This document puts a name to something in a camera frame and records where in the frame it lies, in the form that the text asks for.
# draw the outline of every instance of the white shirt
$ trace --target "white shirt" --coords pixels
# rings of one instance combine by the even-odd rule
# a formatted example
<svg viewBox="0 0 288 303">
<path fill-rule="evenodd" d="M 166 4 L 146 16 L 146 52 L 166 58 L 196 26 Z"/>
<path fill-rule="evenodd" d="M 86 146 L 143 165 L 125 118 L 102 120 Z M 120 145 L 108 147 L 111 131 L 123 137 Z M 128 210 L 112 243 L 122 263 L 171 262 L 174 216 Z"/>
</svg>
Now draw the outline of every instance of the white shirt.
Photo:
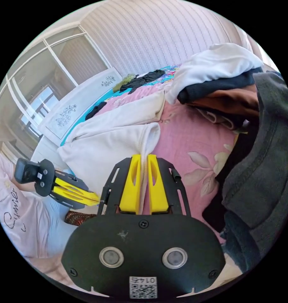
<svg viewBox="0 0 288 303">
<path fill-rule="evenodd" d="M 24 257 L 47 258 L 49 215 L 42 201 L 25 197 L 11 182 L 14 165 L 0 154 L 0 222 Z"/>
</svg>

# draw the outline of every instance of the printed number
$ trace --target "printed number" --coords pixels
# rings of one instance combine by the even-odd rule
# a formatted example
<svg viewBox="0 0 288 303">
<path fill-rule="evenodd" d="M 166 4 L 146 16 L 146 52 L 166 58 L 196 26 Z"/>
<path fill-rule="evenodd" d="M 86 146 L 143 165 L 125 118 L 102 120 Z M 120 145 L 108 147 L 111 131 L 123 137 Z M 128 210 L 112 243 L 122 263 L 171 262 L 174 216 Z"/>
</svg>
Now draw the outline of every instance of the printed number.
<svg viewBox="0 0 288 303">
<path fill-rule="evenodd" d="M 155 278 L 137 278 L 137 277 L 132 277 L 132 283 L 152 283 L 154 284 L 156 282 Z"/>
</svg>

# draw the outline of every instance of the window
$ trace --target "window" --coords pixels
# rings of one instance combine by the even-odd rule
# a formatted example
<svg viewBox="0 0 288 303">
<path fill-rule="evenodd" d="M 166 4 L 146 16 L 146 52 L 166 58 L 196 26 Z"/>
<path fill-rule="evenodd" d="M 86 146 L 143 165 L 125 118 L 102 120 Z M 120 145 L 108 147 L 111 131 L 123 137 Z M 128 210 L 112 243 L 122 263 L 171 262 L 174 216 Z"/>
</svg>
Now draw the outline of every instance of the window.
<svg viewBox="0 0 288 303">
<path fill-rule="evenodd" d="M 80 27 L 53 34 L 18 57 L 0 86 L 2 146 L 31 159 L 43 135 L 40 123 L 75 87 L 110 67 L 102 58 Z"/>
</svg>

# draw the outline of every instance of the screw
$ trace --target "screw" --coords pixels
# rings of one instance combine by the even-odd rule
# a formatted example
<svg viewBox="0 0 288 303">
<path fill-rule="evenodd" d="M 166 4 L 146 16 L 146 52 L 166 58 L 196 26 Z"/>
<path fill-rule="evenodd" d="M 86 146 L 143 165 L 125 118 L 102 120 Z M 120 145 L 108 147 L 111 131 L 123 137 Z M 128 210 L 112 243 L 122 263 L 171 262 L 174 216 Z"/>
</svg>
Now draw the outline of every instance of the screw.
<svg viewBox="0 0 288 303">
<path fill-rule="evenodd" d="M 69 273 L 73 277 L 76 277 L 78 275 L 77 271 L 74 268 L 70 268 Z"/>
<path fill-rule="evenodd" d="M 149 226 L 149 223 L 147 220 L 141 220 L 139 226 L 140 228 L 147 228 Z"/>
<path fill-rule="evenodd" d="M 217 276 L 217 274 L 218 274 L 218 271 L 217 271 L 217 270 L 212 270 L 212 271 L 209 273 L 208 277 L 209 277 L 209 279 L 214 279 L 214 278 Z"/>
</svg>

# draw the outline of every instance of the white cloth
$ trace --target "white cloth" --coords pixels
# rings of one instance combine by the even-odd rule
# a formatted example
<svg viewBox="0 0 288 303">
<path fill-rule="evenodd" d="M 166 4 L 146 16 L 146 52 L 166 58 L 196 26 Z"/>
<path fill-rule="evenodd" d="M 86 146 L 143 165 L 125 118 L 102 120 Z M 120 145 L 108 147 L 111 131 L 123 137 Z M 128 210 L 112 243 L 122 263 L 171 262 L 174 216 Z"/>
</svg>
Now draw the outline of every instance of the white cloth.
<svg viewBox="0 0 288 303">
<path fill-rule="evenodd" d="M 12 182 L 14 165 L 0 154 L 0 222 L 19 253 L 46 258 L 50 218 L 42 201 L 25 197 Z"/>
<path fill-rule="evenodd" d="M 232 78 L 263 66 L 252 52 L 234 43 L 214 44 L 208 50 L 194 54 L 175 72 L 165 98 L 174 104 L 180 91 L 188 85 Z"/>
<path fill-rule="evenodd" d="M 159 91 L 94 116 L 75 127 L 58 153 L 74 174 L 98 195 L 118 162 L 141 154 L 141 213 L 148 178 L 147 155 L 158 143 L 160 126 L 156 122 L 164 104 L 164 91 Z"/>
</svg>

